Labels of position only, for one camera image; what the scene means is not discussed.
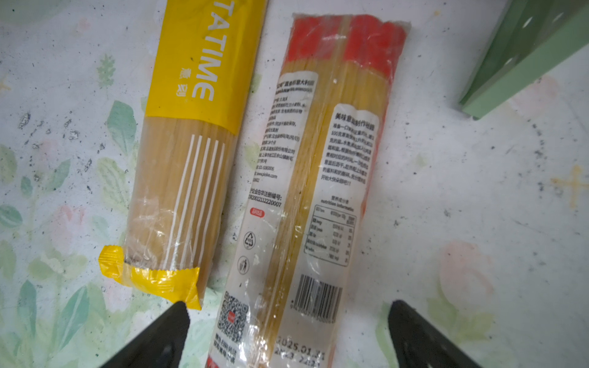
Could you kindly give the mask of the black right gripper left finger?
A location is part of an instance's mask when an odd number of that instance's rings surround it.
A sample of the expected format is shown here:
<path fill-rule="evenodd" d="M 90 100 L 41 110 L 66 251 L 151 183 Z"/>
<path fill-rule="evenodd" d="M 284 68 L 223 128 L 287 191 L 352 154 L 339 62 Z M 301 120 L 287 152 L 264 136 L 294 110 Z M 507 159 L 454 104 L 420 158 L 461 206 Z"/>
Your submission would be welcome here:
<path fill-rule="evenodd" d="M 102 367 L 178 367 L 189 326 L 187 306 L 178 301 Z"/>

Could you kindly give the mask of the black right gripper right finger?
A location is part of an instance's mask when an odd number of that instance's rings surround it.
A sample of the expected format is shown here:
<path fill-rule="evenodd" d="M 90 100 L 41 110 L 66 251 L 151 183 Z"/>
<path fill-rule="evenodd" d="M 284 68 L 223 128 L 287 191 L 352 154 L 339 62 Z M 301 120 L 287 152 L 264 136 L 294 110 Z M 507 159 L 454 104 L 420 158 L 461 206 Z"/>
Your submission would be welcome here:
<path fill-rule="evenodd" d="M 388 327 L 398 364 L 402 368 L 480 368 L 475 360 L 405 301 L 397 300 L 392 303 Z"/>

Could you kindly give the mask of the yellow spaghetti bag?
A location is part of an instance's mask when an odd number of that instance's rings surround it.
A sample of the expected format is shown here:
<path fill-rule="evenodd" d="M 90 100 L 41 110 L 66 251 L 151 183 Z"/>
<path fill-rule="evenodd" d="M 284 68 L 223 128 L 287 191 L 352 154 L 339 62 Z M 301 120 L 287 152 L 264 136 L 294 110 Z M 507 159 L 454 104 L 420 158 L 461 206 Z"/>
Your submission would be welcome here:
<path fill-rule="evenodd" d="M 104 276 L 202 307 L 267 4 L 167 3 L 123 245 Z"/>

